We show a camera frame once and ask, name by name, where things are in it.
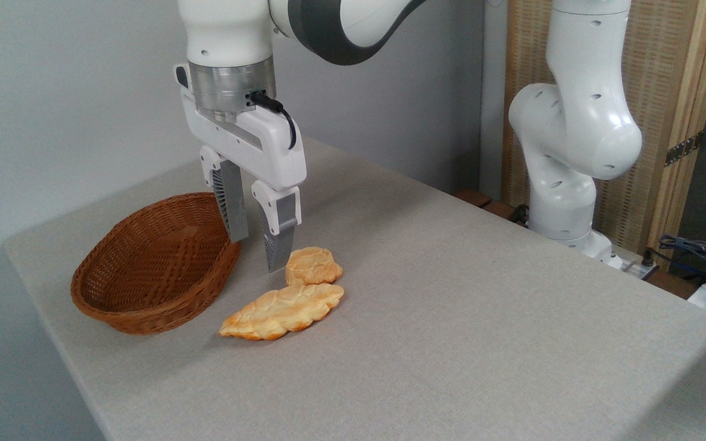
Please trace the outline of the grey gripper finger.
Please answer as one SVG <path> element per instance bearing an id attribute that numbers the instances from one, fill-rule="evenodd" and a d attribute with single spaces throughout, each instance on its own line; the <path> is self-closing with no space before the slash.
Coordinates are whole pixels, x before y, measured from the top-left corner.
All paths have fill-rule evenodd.
<path id="1" fill-rule="evenodd" d="M 200 149 L 205 184 L 212 190 L 223 217 L 228 237 L 233 243 L 249 237 L 243 180 L 238 165 L 212 148 Z"/>
<path id="2" fill-rule="evenodd" d="M 270 273 L 286 266 L 292 253 L 294 231 L 302 223 L 300 188 L 277 192 L 260 179 L 251 187 L 260 209 L 260 218 Z"/>

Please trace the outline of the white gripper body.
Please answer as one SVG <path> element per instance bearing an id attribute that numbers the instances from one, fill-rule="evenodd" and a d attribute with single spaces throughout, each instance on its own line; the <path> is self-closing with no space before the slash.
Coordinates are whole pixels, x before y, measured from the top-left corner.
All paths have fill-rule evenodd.
<path id="1" fill-rule="evenodd" d="M 196 104 L 189 64 L 174 69 L 189 129 L 203 145 L 278 192 L 305 181 L 305 152 L 296 123 L 261 106 L 241 113 L 235 122 L 225 122 Z"/>

